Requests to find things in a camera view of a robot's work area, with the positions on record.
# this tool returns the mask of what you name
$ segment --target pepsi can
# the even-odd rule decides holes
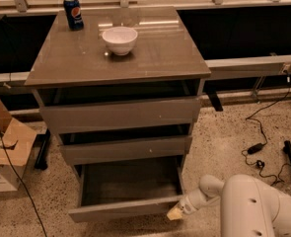
[[[81,30],[84,28],[84,22],[80,12],[78,0],[64,0],[64,9],[71,30]]]

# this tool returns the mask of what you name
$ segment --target cabinet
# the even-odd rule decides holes
[[[80,182],[76,222],[166,213],[180,199],[182,165],[210,71],[174,8],[60,12],[26,81]],[[135,28],[136,47],[105,55],[104,29]]]

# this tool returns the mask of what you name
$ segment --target bowl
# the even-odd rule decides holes
[[[107,49],[116,55],[126,55],[136,44],[137,31],[128,27],[114,27],[103,32]]]

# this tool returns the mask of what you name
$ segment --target power outlet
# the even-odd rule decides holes
[[[279,74],[286,75],[289,73],[290,69],[291,69],[291,62],[284,62],[283,67],[281,68]]]

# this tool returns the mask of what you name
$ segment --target speckled floor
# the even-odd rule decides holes
[[[263,142],[258,125],[245,118],[268,105],[224,105],[224,112],[211,107],[201,109],[193,132],[193,142],[183,169],[184,186],[194,189],[199,178],[211,174],[221,180],[238,173],[260,178],[258,169],[245,164],[243,149]],[[260,159],[266,166],[264,175],[277,174],[288,159],[282,152],[284,140],[291,140],[291,100],[260,112],[268,144],[251,160]],[[220,236],[219,207],[204,208],[182,221],[169,221],[165,215],[148,215],[107,222],[74,223],[67,211],[76,207],[79,184],[52,138],[47,159],[48,169],[35,170],[36,152],[27,166],[24,181],[35,201],[38,213],[50,237],[118,237],[118,236]],[[291,170],[284,168],[285,184],[276,187],[291,195]],[[268,184],[273,178],[263,179]],[[23,187],[17,192],[0,194],[0,236],[44,236]]]

